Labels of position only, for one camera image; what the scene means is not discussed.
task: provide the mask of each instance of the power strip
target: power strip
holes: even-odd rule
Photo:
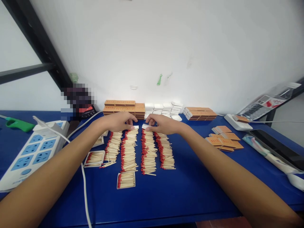
[[[52,121],[47,124],[50,123],[58,124],[63,130],[62,134],[66,136],[70,126],[67,121]],[[0,192],[10,192],[17,187],[61,150],[64,143],[65,140],[60,136],[45,139],[33,132],[0,180]]]
[[[235,130],[250,131],[253,129],[252,126],[247,123],[235,121],[232,114],[227,114],[224,118],[234,127]]]

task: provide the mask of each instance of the green scissors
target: green scissors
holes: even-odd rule
[[[11,118],[11,117],[6,117],[6,116],[0,115],[0,118],[8,120],[6,122],[6,126],[7,127],[10,127],[10,128],[19,128],[19,129],[21,129],[24,132],[29,132],[29,131],[31,131],[35,127],[34,124],[27,123],[27,122],[24,122],[22,120],[14,119],[14,118]]]

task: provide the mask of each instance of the power cord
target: power cord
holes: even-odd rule
[[[71,137],[72,134],[74,134],[78,129],[80,129],[82,126],[84,126],[87,122],[89,122],[89,120],[91,120],[94,116],[92,116],[90,119],[88,119],[83,125],[81,125],[79,128],[77,128],[75,131],[73,131],[69,136]],[[59,136],[61,136],[62,138],[64,138],[68,143],[70,143],[71,141],[68,140],[68,138],[66,138],[63,134],[53,130],[52,128],[50,128],[45,122],[43,122],[42,120],[38,119],[36,116],[33,116],[34,120],[37,121],[37,123],[42,126],[42,127],[46,127],[49,130],[51,130],[52,132],[58,134]],[[89,228],[92,228],[92,224],[91,224],[91,220],[90,220],[90,215],[89,215],[89,208],[88,208],[88,200],[87,200],[87,196],[86,196],[86,175],[85,175],[85,170],[83,168],[83,164],[81,163],[81,171],[82,171],[82,177],[83,177],[83,191],[84,191],[84,197],[85,197],[85,215],[86,215],[86,219],[89,225]]]
[[[304,124],[304,122],[299,122],[299,121],[249,121],[250,123],[301,123]]]

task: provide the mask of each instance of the white wall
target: white wall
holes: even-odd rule
[[[0,72],[41,63],[1,1],[0,31]],[[0,104],[0,110],[60,111],[69,107],[48,72],[1,84]]]
[[[31,0],[69,72],[106,99],[236,113],[304,73],[300,0]],[[173,73],[168,85],[158,77]],[[130,85],[138,86],[131,91]]]
[[[274,120],[304,122],[304,93],[279,107]],[[304,147],[303,123],[273,123],[271,127]]]

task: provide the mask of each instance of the forearm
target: forearm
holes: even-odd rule
[[[0,202],[3,227],[37,227],[60,197],[98,137],[105,132],[91,124]]]
[[[302,224],[298,215],[268,186],[189,126],[184,126],[180,134],[252,226],[295,227]]]

